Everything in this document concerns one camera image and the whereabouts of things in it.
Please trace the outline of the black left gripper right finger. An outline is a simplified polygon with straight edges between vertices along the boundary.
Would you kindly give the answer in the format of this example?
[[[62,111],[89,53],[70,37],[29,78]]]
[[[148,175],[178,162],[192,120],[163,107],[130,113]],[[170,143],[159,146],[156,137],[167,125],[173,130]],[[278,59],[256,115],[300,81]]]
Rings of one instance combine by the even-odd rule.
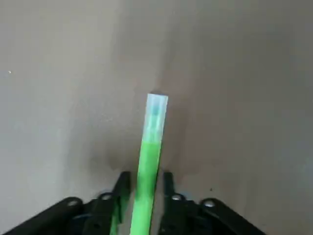
[[[164,211],[160,235],[263,235],[264,232],[222,201],[196,203],[175,191],[171,172],[163,173]]]

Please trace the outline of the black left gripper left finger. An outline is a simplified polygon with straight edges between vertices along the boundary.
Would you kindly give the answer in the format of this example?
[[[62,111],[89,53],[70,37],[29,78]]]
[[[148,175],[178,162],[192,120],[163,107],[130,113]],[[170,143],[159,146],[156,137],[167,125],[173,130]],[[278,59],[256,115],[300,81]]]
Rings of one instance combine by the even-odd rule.
[[[8,235],[116,235],[131,194],[131,173],[89,202],[67,197],[6,232]]]

